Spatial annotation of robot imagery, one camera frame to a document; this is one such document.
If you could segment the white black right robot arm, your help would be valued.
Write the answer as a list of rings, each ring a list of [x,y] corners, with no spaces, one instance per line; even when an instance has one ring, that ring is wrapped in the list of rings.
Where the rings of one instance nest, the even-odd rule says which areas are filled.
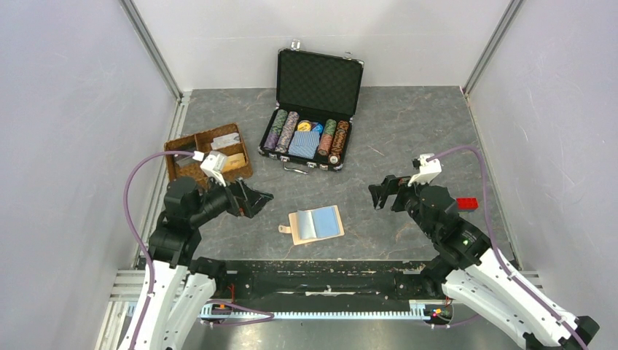
[[[421,289],[431,298],[457,300],[508,335],[521,349],[586,349],[600,326],[575,316],[529,282],[490,238],[459,214],[447,188],[408,185],[388,175],[368,187],[373,206],[407,213],[438,255],[421,272]]]

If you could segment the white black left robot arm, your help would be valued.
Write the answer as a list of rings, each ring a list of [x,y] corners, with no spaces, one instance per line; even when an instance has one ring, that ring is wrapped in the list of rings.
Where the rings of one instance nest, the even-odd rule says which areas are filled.
[[[201,187],[191,177],[169,185],[148,240],[144,283],[120,349],[181,349],[202,308],[229,287],[226,264],[195,257],[200,227],[228,213],[252,218],[273,195],[242,179]]]

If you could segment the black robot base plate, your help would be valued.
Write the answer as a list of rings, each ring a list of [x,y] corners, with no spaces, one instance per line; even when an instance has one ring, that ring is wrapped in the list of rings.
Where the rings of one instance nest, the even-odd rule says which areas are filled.
[[[415,260],[228,260],[215,300],[269,312],[405,311],[411,300],[444,304]]]

